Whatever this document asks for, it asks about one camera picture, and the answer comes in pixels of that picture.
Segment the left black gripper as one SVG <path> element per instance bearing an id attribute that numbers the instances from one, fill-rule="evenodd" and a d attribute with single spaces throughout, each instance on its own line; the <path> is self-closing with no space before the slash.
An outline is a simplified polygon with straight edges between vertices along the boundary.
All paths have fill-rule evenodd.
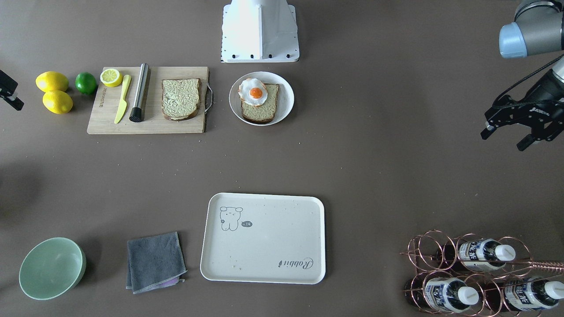
<path id="1" fill-rule="evenodd" d="M 563 70 L 549 70 L 523 99 L 514 100 L 502 94 L 485 112 L 487 124 L 481 131 L 481 138 L 488 139 L 502 126 L 520 124 L 531 129 L 530 134 L 516 144 L 520 152 L 538 141 L 552 141 L 564 128 L 563 92 Z"/>

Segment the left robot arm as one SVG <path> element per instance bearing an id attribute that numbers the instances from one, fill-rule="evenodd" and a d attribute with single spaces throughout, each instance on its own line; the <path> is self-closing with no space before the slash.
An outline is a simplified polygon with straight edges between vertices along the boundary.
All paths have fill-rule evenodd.
<path id="1" fill-rule="evenodd" d="M 499 33 L 500 55 L 505 59 L 524 58 L 564 48 L 564 16 L 561 0 L 524 0 L 516 8 L 514 21 Z M 520 100 L 504 90 L 485 111 L 486 127 L 482 139 L 498 128 L 523 125 L 531 129 L 516 147 L 526 150 L 543 140 L 554 140 L 564 128 L 564 66 L 560 56 L 541 67 L 546 73 Z"/>

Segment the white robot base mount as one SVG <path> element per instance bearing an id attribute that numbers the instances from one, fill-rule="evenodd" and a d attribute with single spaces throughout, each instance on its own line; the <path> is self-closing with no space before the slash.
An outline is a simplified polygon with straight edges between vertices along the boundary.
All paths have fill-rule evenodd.
<path id="1" fill-rule="evenodd" d="M 232 0 L 223 7 L 223 63 L 300 59 L 296 8 L 286 0 Z"/>

